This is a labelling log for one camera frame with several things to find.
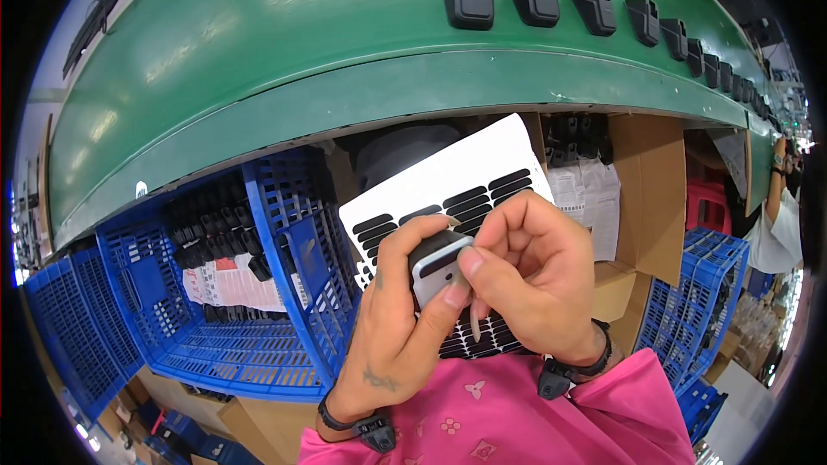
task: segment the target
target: finger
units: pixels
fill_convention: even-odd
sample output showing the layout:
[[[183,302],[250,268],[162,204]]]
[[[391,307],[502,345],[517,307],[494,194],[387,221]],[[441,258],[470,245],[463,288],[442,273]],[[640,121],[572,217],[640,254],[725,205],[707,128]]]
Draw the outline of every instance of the finger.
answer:
[[[462,274],[485,304],[508,319],[525,311],[537,292],[517,269],[484,248],[467,247],[457,258]]]
[[[514,232],[520,234],[512,238]],[[591,242],[579,223],[536,192],[522,191],[486,215],[474,237],[474,246],[505,257],[509,251],[522,252],[530,245],[542,263],[554,253],[584,244],[585,239]]]
[[[396,324],[401,317],[414,316],[408,254],[423,239],[448,228],[449,219],[446,215],[415,217],[379,243],[370,310],[387,324]]]
[[[399,355],[402,363],[436,363],[439,348],[467,304],[470,285],[458,279],[446,285],[425,305],[419,321]]]
[[[486,304],[480,295],[472,292],[473,300],[470,303],[470,312],[476,315],[477,319],[485,319],[491,314],[491,306]]]

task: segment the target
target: fingernail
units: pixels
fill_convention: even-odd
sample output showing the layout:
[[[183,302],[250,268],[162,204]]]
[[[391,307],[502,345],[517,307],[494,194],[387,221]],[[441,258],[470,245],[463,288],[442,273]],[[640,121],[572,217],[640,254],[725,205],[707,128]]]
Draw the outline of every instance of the fingernail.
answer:
[[[460,264],[462,274],[465,276],[473,276],[482,264],[482,261],[482,254],[472,246],[464,247],[460,250],[459,255],[457,255],[457,262]]]
[[[466,305],[466,301],[468,300],[468,292],[468,287],[451,282],[448,284],[442,298],[445,300],[445,303],[454,309],[461,309],[464,305]]]

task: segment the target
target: black wrist strap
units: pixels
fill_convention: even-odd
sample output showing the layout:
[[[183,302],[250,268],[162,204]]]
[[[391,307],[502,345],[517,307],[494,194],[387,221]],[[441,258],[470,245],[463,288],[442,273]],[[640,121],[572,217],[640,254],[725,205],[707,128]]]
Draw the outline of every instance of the black wrist strap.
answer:
[[[334,431],[351,430],[353,438],[358,436],[365,445],[378,453],[388,453],[396,448],[394,427],[390,424],[388,417],[384,415],[374,414],[356,422],[350,422],[350,424],[339,422],[333,418],[330,411],[327,410],[327,396],[330,395],[330,391],[318,403],[318,414],[325,426]]]
[[[609,341],[609,324],[607,324],[605,321],[600,321],[598,319],[592,319],[591,322],[603,331],[603,335],[605,336],[606,341],[606,346],[603,349],[603,354],[600,356],[597,362],[591,365],[590,367],[576,367],[570,364],[560,363],[559,361],[554,360],[557,367],[560,367],[563,370],[571,371],[577,375],[584,377],[594,377],[598,373],[603,372],[606,365],[609,363],[609,358],[612,357],[612,343]]]

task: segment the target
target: blue plastic crate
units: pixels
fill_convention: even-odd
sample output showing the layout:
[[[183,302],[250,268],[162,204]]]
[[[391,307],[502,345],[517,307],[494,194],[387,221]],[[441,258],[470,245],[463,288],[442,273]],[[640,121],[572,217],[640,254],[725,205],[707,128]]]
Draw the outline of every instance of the blue plastic crate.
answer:
[[[692,445],[706,436],[726,399],[726,394],[718,394],[716,388],[700,378],[677,397]]]
[[[239,442],[231,442],[214,434],[204,442],[199,456],[220,465],[261,465],[261,462]]]
[[[712,363],[738,301],[746,270],[749,244],[709,229],[697,227],[684,238],[681,278],[677,287],[654,279],[644,322],[635,350],[651,347],[661,361],[672,389],[697,378]],[[729,274],[729,299],[718,319],[711,319],[718,292]],[[715,343],[698,353],[709,324],[715,327]]]
[[[188,443],[193,449],[199,450],[207,442],[208,435],[188,416],[178,411],[170,411],[163,423],[178,437]]]
[[[161,207],[150,201],[98,227],[98,246],[141,355],[153,372],[229,395],[318,402],[341,369],[358,289],[323,158],[291,149],[244,165],[255,225],[289,320],[207,324],[187,299]],[[312,302],[302,310],[288,273]]]
[[[143,366],[98,249],[60,259],[23,289],[58,375],[83,414],[96,420]]]

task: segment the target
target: tattoo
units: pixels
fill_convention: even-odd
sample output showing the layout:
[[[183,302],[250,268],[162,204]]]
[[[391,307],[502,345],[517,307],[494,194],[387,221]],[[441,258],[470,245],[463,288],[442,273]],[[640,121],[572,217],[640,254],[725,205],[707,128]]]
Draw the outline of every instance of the tattoo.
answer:
[[[370,365],[366,365],[362,379],[364,382],[369,382],[374,388],[385,388],[386,390],[396,391],[396,388],[399,387],[399,383],[391,377],[377,377],[374,375],[370,370]]]

